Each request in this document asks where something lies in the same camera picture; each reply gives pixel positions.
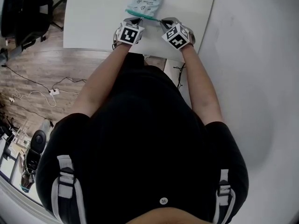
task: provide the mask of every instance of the white marker cube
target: white marker cube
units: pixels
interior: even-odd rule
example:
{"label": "white marker cube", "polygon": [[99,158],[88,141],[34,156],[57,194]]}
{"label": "white marker cube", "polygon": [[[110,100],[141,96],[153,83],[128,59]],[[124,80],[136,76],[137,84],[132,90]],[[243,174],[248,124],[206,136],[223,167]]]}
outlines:
{"label": "white marker cube", "polygon": [[162,36],[162,38],[177,50],[181,49],[190,42],[189,31],[181,24],[177,24],[171,28]]}
{"label": "white marker cube", "polygon": [[118,30],[118,41],[134,45],[140,41],[144,28],[123,21]]}

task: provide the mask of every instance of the wooden floor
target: wooden floor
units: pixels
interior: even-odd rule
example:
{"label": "wooden floor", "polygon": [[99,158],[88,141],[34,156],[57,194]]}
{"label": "wooden floor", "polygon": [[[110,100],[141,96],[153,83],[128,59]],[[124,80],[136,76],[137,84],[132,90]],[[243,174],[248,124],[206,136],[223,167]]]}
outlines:
{"label": "wooden floor", "polygon": [[[59,25],[63,25],[65,4],[60,5],[55,12],[55,21],[58,21]],[[64,77],[71,77],[74,81],[88,79],[110,54],[102,51],[64,49],[63,32],[54,27],[50,27],[46,38],[43,42],[36,41],[35,45],[23,51],[19,57],[10,60],[7,66],[18,74],[45,85],[49,90]],[[147,62],[149,64],[154,63],[161,69],[165,66],[165,59],[162,58],[149,58]],[[64,91],[80,92],[83,85],[84,82],[82,81],[73,83],[65,79],[55,87]],[[5,112],[9,118],[14,118],[15,126],[22,125],[28,119],[26,126],[29,135],[38,129],[43,118],[20,108],[20,106],[56,123],[68,114],[77,97],[77,94],[60,93],[54,96],[56,106],[50,107],[45,97],[36,92],[29,97],[23,97],[21,100],[14,97],[15,102],[11,104],[9,97],[12,97],[16,90],[21,95],[28,95],[31,91],[40,91],[45,94],[50,105],[54,106],[55,102],[46,88],[17,76],[8,68],[0,68],[0,102],[5,105],[1,111]]]}

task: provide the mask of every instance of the black t-shirt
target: black t-shirt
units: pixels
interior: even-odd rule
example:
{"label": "black t-shirt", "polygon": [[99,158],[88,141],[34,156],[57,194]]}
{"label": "black t-shirt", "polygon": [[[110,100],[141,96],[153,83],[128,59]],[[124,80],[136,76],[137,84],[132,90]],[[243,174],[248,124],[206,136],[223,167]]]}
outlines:
{"label": "black t-shirt", "polygon": [[[204,126],[156,67],[131,70],[117,78],[109,98],[91,118],[76,113],[56,124],[39,164],[37,192],[52,212],[51,187],[60,170],[57,156],[68,154],[82,186],[87,223],[124,224],[161,207],[211,222],[223,147],[236,151],[227,154],[233,160],[225,167],[234,165],[236,175],[229,179],[241,193],[233,216],[245,201],[248,177],[227,126]],[[168,199],[166,205],[160,204],[162,197]]]}

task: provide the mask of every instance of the white cable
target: white cable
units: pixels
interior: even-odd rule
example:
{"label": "white cable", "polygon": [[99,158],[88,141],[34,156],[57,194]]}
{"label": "white cable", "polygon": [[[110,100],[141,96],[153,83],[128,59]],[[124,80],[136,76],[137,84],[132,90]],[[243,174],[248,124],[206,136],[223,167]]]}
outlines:
{"label": "white cable", "polygon": [[[34,93],[34,92],[41,93],[40,91],[32,91],[32,92],[30,92],[28,95],[22,95],[22,96],[21,96],[21,94],[20,94],[17,90],[15,90],[16,95],[15,95],[15,94],[12,94],[11,97],[13,98],[13,96],[16,96],[17,98],[22,99],[23,96],[25,96],[25,97],[29,97],[29,95],[30,95],[31,93]],[[47,103],[48,103],[49,106],[51,106],[51,107],[55,107],[55,106],[56,106],[56,100],[54,99],[54,96],[51,95],[52,98],[53,98],[53,100],[54,100],[54,102],[55,102],[55,105],[50,105],[50,103],[48,102],[48,98],[47,98],[43,93],[41,93],[41,94],[46,98],[46,101],[47,101]]]}
{"label": "white cable", "polygon": [[77,93],[77,92],[68,92],[68,91],[63,91],[63,90],[59,90],[59,91],[62,91],[62,92],[65,92],[65,93],[70,93],[70,94],[79,94],[79,93]]}

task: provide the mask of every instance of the shirt sleeve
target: shirt sleeve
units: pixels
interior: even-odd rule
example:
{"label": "shirt sleeve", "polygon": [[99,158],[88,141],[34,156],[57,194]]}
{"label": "shirt sleeve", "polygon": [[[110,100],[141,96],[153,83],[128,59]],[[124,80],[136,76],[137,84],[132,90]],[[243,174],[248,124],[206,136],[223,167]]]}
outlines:
{"label": "shirt sleeve", "polygon": [[228,126],[222,122],[212,122],[206,125],[206,130],[216,147],[221,169],[228,169],[228,182],[236,194],[234,208],[228,219],[229,223],[246,200],[249,188],[248,172]]}
{"label": "shirt sleeve", "polygon": [[82,135],[89,117],[75,113],[59,121],[47,143],[36,173],[36,190],[46,210],[53,213],[51,205],[51,189],[54,180],[59,176],[60,167],[57,156],[69,155],[72,158],[73,150],[80,145],[78,140]]}

